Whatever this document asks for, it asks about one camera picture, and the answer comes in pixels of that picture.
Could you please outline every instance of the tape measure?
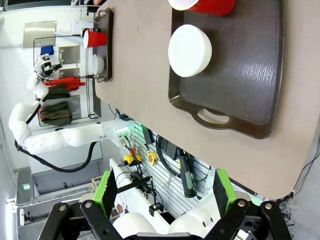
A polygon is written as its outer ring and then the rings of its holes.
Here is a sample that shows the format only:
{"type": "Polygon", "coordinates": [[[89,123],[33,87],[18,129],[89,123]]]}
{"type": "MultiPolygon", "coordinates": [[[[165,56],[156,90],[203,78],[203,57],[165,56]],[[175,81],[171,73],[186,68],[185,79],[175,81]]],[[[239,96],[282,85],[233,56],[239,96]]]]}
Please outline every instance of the tape measure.
{"type": "Polygon", "coordinates": [[[148,153],[148,161],[152,164],[152,166],[157,164],[157,155],[154,152],[149,152],[148,153]]]}

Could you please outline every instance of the red cup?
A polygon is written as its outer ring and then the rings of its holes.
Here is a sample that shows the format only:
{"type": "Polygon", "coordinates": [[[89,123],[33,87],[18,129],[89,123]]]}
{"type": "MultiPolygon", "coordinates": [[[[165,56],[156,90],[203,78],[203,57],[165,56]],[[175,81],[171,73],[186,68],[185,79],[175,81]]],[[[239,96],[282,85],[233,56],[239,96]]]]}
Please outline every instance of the red cup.
{"type": "Polygon", "coordinates": [[[236,0],[169,0],[171,7],[176,10],[190,10],[202,14],[225,16],[236,4],[236,0]]]}
{"type": "Polygon", "coordinates": [[[85,31],[83,37],[83,46],[84,48],[93,48],[107,45],[108,36],[101,32],[95,31],[85,31]]]}

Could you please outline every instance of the beige tabletop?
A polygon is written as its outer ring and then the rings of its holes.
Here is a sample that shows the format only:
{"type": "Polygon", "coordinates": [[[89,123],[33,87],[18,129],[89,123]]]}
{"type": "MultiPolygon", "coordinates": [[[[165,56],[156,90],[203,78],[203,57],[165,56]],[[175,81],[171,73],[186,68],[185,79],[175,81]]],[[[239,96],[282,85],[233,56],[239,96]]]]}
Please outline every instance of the beige tabletop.
{"type": "Polygon", "coordinates": [[[320,113],[320,1],[286,1],[286,56],[271,136],[257,140],[205,128],[168,99],[171,7],[167,0],[108,0],[114,11],[112,80],[96,84],[104,102],[213,168],[270,199],[295,186],[320,113]]]}

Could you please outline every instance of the white robotic arm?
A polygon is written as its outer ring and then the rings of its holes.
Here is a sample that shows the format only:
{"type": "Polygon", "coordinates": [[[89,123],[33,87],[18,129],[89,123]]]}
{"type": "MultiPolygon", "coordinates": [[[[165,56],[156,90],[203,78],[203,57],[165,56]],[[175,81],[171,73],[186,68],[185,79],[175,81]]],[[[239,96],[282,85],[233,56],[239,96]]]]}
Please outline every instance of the white robotic arm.
{"type": "MultiPolygon", "coordinates": [[[[35,68],[50,62],[47,55],[38,58],[35,68]]],[[[39,73],[34,71],[27,80],[27,88],[37,97],[32,105],[18,103],[9,118],[9,128],[17,143],[32,155],[44,154],[61,148],[81,145],[109,139],[118,147],[130,139],[133,129],[132,121],[115,119],[102,123],[93,123],[74,128],[66,128],[40,135],[32,135],[27,117],[36,114],[47,96],[48,87],[39,80],[39,73]]]]}

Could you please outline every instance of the green sign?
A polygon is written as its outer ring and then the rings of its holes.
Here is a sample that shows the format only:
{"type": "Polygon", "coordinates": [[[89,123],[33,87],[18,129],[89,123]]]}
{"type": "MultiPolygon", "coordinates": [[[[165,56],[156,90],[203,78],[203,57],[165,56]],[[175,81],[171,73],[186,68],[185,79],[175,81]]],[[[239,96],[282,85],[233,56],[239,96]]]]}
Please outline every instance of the green sign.
{"type": "Polygon", "coordinates": [[[30,184],[29,183],[23,184],[22,187],[23,187],[23,190],[25,190],[25,191],[29,191],[30,190],[30,184]]]}

